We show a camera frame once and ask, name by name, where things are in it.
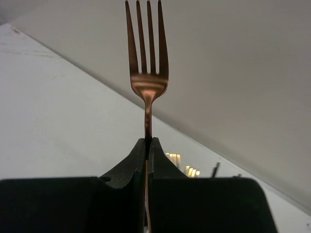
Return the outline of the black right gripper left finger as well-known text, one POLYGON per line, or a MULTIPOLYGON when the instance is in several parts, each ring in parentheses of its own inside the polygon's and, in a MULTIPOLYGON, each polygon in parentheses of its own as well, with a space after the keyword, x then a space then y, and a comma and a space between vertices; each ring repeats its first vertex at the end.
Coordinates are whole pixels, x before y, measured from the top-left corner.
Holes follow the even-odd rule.
POLYGON ((99 177, 5 179, 3 233, 141 233, 145 211, 145 141, 99 177))

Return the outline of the rose gold fork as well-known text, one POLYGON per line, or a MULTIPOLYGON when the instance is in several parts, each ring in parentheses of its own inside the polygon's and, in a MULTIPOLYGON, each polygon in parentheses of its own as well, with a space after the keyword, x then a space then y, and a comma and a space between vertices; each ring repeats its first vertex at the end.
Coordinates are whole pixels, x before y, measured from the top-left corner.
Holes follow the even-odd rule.
POLYGON ((129 2, 125 1, 128 56, 130 84, 134 93, 144 101, 144 131, 145 131, 145 210, 147 216, 148 232, 152 231, 151 217, 149 212, 149 193, 148 193, 148 176, 149 176, 149 152, 152 137, 152 104, 162 96, 169 83, 169 59, 167 50, 167 41, 163 19, 162 3, 158 1, 158 44, 159 44, 159 72, 156 71, 156 54, 154 42, 154 30, 152 9, 150 1, 147 1, 147 18, 149 33, 149 52, 150 52, 150 71, 147 71, 146 50, 144 42, 143 23, 141 17, 140 1, 136 1, 136 12, 138 21, 138 35, 141 58, 141 69, 138 67, 138 55, 136 50, 135 36, 129 2))

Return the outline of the gold fork green handle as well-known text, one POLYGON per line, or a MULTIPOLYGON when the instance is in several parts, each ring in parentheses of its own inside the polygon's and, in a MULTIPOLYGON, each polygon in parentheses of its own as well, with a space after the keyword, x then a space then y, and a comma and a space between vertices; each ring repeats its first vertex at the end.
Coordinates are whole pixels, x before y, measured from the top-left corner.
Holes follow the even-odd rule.
POLYGON ((166 156, 169 158, 169 160, 178 168, 180 169, 181 166, 181 156, 180 154, 176 153, 166 153, 166 156))
POLYGON ((200 170, 197 170, 191 166, 186 166, 184 174, 189 178, 198 178, 200 176, 200 170))

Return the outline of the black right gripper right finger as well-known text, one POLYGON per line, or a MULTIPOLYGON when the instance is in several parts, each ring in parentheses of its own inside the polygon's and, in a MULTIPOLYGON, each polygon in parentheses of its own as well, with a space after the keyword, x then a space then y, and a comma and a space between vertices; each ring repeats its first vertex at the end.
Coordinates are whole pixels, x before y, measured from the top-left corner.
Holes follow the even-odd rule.
POLYGON ((275 233, 261 186, 243 177, 189 178, 164 154, 149 150, 149 214, 154 233, 275 233))

